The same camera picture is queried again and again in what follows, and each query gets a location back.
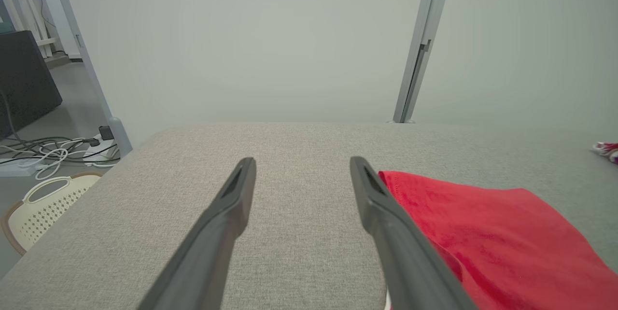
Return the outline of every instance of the cloth fold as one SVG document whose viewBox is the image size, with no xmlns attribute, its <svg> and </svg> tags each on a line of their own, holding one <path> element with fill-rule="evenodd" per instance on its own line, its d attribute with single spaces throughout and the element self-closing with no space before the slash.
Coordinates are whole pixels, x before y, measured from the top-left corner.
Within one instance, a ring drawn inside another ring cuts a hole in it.
<svg viewBox="0 0 618 310">
<path fill-rule="evenodd" d="M 618 275 L 530 191 L 379 175 L 479 309 L 618 307 Z"/>
</svg>

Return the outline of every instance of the gray floor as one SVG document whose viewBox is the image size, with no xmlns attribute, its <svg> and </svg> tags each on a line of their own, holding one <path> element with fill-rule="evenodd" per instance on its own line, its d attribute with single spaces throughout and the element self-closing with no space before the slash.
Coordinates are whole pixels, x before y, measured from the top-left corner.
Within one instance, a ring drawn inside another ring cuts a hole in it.
<svg viewBox="0 0 618 310">
<path fill-rule="evenodd" d="M 99 100 L 86 75 L 84 64 L 71 63 L 54 68 L 50 72 L 62 96 L 62 105 L 21 129 L 18 132 L 19 136 L 23 139 L 46 136 L 92 138 L 98 134 L 99 126 L 106 125 L 106 121 Z M 84 171 L 105 173 L 107 169 L 64 164 L 55 176 L 70 176 Z M 31 177 L 0 177 L 0 212 L 2 215 L 37 183 L 34 175 Z M 0 278 L 13 268 L 19 258 L 20 255 L 15 252 L 2 234 L 0 238 Z"/>
</svg>

